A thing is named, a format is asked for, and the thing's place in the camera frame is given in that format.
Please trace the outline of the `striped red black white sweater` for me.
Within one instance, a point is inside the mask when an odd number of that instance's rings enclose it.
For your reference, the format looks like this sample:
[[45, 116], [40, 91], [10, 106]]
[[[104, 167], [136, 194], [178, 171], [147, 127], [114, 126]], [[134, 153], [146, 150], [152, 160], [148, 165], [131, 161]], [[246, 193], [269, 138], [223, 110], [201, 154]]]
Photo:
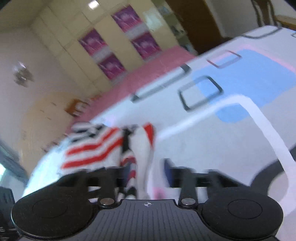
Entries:
[[79, 122], [72, 126], [67, 140], [61, 175], [130, 165], [127, 185], [118, 189], [117, 199], [149, 198], [147, 176], [154, 152], [151, 123], [119, 128]]

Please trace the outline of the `patterned white blue bedspread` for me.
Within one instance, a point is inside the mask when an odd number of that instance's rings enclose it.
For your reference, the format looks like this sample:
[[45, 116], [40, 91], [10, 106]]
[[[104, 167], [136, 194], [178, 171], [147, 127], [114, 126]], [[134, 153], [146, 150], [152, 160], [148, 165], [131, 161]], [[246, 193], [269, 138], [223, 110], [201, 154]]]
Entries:
[[[295, 240], [294, 31], [248, 32], [79, 122], [154, 126], [149, 198], [90, 202], [92, 171], [60, 173], [66, 138], [12, 209], [21, 240]], [[178, 206], [164, 159], [208, 174], [197, 207]]]

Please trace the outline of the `cream bed headboard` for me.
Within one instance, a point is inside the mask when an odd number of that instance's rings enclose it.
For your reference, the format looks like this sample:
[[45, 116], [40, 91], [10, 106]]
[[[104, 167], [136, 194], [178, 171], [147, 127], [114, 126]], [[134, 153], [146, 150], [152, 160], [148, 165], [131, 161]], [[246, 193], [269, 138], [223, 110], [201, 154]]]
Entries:
[[39, 161], [44, 149], [62, 137], [74, 117], [66, 112], [75, 100], [86, 101], [69, 92], [51, 92], [39, 98], [22, 120], [19, 153], [22, 163]]

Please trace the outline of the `pink bed sheet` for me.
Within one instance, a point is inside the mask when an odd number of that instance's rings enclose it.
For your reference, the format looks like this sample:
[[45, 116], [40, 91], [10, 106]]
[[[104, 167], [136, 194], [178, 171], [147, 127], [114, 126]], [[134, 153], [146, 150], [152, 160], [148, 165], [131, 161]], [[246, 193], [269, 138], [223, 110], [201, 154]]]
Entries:
[[156, 58], [126, 75], [119, 84], [92, 101], [85, 113], [81, 115], [81, 120], [90, 121], [95, 116], [136, 92], [141, 87], [153, 82], [157, 78], [162, 77], [194, 58], [195, 55], [180, 46], [167, 49]]

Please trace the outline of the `lower left purple poster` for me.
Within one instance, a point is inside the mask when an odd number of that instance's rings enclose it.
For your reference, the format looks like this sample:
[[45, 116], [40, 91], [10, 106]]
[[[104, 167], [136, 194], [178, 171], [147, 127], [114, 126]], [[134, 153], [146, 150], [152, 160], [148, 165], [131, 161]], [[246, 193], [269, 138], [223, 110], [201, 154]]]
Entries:
[[126, 72], [125, 67], [114, 54], [109, 55], [103, 61], [99, 62], [98, 66], [109, 80], [114, 80]]

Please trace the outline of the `purple poster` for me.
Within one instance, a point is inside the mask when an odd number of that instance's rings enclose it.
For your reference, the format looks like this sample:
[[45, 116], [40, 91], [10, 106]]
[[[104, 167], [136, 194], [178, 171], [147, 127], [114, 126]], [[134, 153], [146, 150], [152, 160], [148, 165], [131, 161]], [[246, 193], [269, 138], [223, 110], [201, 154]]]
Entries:
[[142, 35], [133, 39], [131, 43], [144, 60], [147, 60], [151, 56], [154, 56], [155, 54], [158, 54], [162, 51], [150, 32], [143, 33]]
[[103, 61], [99, 62], [98, 66], [109, 80], [114, 80], [126, 72], [125, 67], [114, 54], [109, 55]]
[[95, 29], [82, 37], [79, 43], [96, 63], [102, 61], [110, 53], [107, 43]]
[[129, 40], [136, 39], [149, 31], [147, 25], [142, 21], [131, 5], [114, 13], [112, 18]]

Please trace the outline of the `upper left purple poster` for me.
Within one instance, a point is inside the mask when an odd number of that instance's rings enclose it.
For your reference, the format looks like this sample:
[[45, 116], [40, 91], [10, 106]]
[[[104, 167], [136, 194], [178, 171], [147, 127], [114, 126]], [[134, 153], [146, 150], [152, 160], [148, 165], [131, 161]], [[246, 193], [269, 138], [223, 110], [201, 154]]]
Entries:
[[82, 37], [79, 43], [96, 63], [102, 61], [110, 53], [107, 43], [95, 29]]

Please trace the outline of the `lower right purple poster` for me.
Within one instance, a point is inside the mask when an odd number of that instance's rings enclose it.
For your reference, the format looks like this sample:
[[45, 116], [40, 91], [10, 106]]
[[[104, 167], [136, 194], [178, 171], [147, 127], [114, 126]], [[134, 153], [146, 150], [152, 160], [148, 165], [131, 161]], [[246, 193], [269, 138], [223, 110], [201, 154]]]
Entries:
[[158, 54], [162, 51], [150, 32], [143, 33], [142, 35], [133, 39], [131, 43], [144, 60], [147, 60], [151, 56], [154, 56], [155, 54]]

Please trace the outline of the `cream wardrobe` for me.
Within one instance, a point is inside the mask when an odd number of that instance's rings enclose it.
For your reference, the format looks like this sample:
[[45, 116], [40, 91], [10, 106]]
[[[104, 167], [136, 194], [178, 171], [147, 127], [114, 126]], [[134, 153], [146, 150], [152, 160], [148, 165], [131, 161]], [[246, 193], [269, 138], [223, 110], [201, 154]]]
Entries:
[[96, 30], [125, 70], [144, 64], [131, 40], [112, 15], [131, 6], [165, 51], [178, 45], [169, 25], [152, 1], [50, 1], [33, 20], [31, 28], [58, 60], [85, 96], [111, 89], [112, 83], [79, 43]]

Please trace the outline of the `dark brown door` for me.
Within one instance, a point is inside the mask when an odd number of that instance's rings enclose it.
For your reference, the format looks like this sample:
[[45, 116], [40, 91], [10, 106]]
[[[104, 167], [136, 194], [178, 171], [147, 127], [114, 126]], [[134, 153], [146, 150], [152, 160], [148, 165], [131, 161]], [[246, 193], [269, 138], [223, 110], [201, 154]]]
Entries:
[[203, 0], [167, 0], [198, 54], [223, 43], [216, 21]]

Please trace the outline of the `upper right purple poster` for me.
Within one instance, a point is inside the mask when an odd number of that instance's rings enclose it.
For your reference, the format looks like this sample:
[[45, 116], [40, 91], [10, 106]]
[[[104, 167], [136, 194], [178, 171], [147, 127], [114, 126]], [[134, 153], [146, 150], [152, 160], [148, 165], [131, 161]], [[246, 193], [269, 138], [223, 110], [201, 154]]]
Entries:
[[131, 5], [114, 13], [112, 18], [129, 40], [136, 39], [149, 31], [147, 25], [142, 21]]

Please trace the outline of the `dark wooden chair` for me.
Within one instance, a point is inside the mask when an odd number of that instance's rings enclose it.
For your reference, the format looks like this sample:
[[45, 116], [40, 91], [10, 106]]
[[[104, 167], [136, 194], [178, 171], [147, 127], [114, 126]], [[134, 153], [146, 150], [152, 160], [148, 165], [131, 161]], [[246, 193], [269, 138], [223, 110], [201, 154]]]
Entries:
[[255, 10], [257, 24], [259, 27], [267, 25], [278, 26], [274, 8], [270, 0], [251, 0], [251, 3]]

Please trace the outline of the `wall decoration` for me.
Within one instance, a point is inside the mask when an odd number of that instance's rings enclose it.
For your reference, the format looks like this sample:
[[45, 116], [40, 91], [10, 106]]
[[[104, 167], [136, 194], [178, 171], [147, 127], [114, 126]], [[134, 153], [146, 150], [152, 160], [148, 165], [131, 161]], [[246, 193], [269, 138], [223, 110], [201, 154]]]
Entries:
[[22, 62], [16, 63], [16, 65], [13, 67], [13, 74], [14, 82], [17, 85], [27, 87], [29, 82], [34, 82], [34, 77], [32, 73]]

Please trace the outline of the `wall shelf unit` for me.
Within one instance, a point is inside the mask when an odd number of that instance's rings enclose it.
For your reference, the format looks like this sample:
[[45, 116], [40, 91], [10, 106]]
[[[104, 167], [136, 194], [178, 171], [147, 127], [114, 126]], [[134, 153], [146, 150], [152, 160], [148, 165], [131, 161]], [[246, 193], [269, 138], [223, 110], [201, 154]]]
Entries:
[[152, 2], [170, 27], [179, 45], [189, 52], [194, 50], [187, 36], [187, 32], [181, 25], [181, 22], [178, 20], [176, 14], [173, 12], [168, 3], [165, 0], [152, 0]]

